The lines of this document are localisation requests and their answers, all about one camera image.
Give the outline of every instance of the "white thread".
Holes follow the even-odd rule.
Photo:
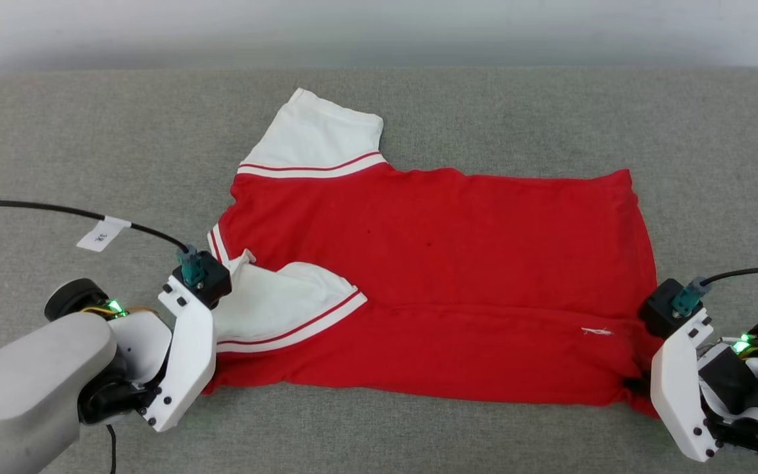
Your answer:
[[[613,335],[613,331],[607,330],[607,327],[605,327],[604,329],[592,329],[589,327],[582,327],[581,329],[584,330],[584,334],[589,334],[592,332],[593,334],[598,334],[599,336],[612,336]]]

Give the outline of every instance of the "red stripe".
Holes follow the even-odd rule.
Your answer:
[[[350,294],[350,295],[347,297],[347,299],[346,299],[346,300],[344,300],[344,301],[342,301],[342,302],[340,302],[340,303],[336,304],[336,305],[335,305],[335,306],[333,306],[331,309],[329,309],[329,310],[325,311],[325,312],[324,312],[324,314],[322,314],[322,315],[319,315],[318,317],[314,318],[313,320],[307,321],[306,323],[303,323],[303,324],[301,324],[300,326],[298,326],[298,327],[295,327],[294,329],[292,329],[292,330],[289,330],[287,333],[285,333],[285,334],[282,334],[282,335],[280,335],[280,336],[277,336],[277,337],[271,337],[271,339],[265,339],[265,341],[253,341],[253,342],[243,342],[243,341],[222,341],[222,342],[219,342],[218,344],[219,344],[219,345],[221,345],[221,344],[241,344],[241,345],[243,345],[243,346],[252,346],[252,345],[255,345],[255,344],[265,344],[265,342],[274,342],[274,341],[279,341],[279,339],[283,339],[283,337],[291,336],[291,335],[292,335],[292,334],[294,334],[295,332],[297,332],[297,331],[299,331],[299,330],[303,329],[304,327],[307,327],[307,326],[309,326],[310,324],[313,324],[314,322],[317,322],[318,320],[320,320],[320,319],[324,318],[324,316],[326,316],[326,315],[329,315],[331,312],[334,312],[335,310],[339,309],[341,306],[344,306],[346,303],[348,303],[348,302],[349,302],[349,300],[352,300],[352,299],[354,299],[354,298],[355,298],[355,295],[357,295],[357,294],[359,294],[359,291],[358,291],[358,290],[354,291],[354,292],[353,292],[353,294]]]
[[[379,154],[379,152],[370,152],[367,154],[363,154],[359,158],[356,159],[350,159],[346,163],[342,163],[338,166],[333,166],[331,168],[312,168],[311,166],[291,166],[289,168],[271,168],[270,166],[262,166],[262,165],[254,165],[253,163],[243,163],[241,165],[238,165],[239,168],[259,168],[259,170],[268,170],[268,171],[332,171],[337,170],[338,168],[344,168],[347,165],[352,165],[356,161],[359,161],[360,159],[366,159],[370,158],[371,156],[374,156],[376,154]]]
[[[216,240],[216,229],[210,231],[210,235],[213,237],[213,249],[216,251],[216,258],[220,263],[224,263],[220,258],[220,252],[218,250],[218,240]]]

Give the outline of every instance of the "gray fabric surface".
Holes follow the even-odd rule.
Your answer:
[[[238,163],[298,86],[383,117],[382,152],[401,169],[591,177],[630,168],[661,278],[758,266],[756,69],[4,78],[0,198],[87,207],[202,246],[232,201]],[[0,346],[44,324],[47,297],[76,277],[92,277],[123,301],[157,304],[174,249],[136,232],[101,254],[76,249],[93,225],[0,209]],[[707,305],[720,333],[749,328],[758,321],[758,276],[716,285]],[[662,423],[624,406],[488,404],[285,384],[201,397],[164,435],[135,419],[117,431],[120,473],[758,472],[758,458],[739,450],[689,461]],[[108,470],[109,438],[94,429],[47,472]]]

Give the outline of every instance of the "white clothing tag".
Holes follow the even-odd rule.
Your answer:
[[[121,229],[126,227],[130,227],[130,222],[105,216],[105,220],[99,220],[99,224],[96,224],[89,234],[84,235],[84,239],[78,242],[78,247],[88,251],[103,251]]]

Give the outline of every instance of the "red fabric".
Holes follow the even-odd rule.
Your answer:
[[[623,379],[661,340],[637,309],[656,287],[628,171],[593,180],[402,172],[237,174],[219,221],[229,258],[327,268],[369,301],[293,347],[219,353],[209,387],[289,381],[495,402],[637,400]]]

